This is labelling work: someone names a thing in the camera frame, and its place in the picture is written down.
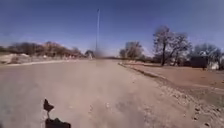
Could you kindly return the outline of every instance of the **blue sky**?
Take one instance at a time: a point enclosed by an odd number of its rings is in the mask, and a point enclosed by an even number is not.
[[[187,33],[193,44],[224,48],[223,5],[223,0],[0,0],[0,44],[55,41],[94,48],[100,8],[99,45],[111,55],[127,41],[140,41],[152,54],[152,35],[161,25]]]

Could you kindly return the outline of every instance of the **pole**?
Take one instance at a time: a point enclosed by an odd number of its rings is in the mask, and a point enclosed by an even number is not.
[[[100,9],[97,9],[97,33],[96,33],[96,52],[98,50],[98,42],[99,42],[99,29],[100,29]]]

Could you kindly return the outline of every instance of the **road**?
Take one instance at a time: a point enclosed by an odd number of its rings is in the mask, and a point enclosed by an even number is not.
[[[194,120],[197,104],[184,94],[113,61],[2,67],[0,83],[3,128],[44,128],[45,98],[55,106],[50,117],[72,128],[198,128],[210,120]]]

